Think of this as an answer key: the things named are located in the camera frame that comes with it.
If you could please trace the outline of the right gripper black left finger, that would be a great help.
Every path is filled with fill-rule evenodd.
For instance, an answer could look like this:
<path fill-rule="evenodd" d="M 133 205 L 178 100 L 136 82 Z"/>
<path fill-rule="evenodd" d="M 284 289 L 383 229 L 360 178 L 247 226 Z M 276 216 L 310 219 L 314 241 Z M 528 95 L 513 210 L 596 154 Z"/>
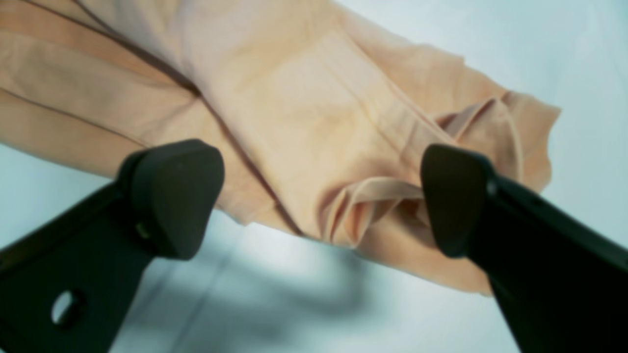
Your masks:
<path fill-rule="evenodd" d="M 200 249 L 220 150 L 189 139 L 135 152 L 114 182 L 1 250 L 1 350 L 106 353 L 157 257 Z"/>

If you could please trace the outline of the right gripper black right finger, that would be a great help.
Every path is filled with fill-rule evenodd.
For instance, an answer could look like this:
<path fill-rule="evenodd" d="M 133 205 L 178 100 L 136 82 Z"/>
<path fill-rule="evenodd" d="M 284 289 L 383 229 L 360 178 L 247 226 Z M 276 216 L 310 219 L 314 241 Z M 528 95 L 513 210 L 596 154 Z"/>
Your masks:
<path fill-rule="evenodd" d="M 627 251 L 477 152 L 430 145 L 421 182 L 438 248 L 488 276 L 523 353 L 625 353 Z"/>

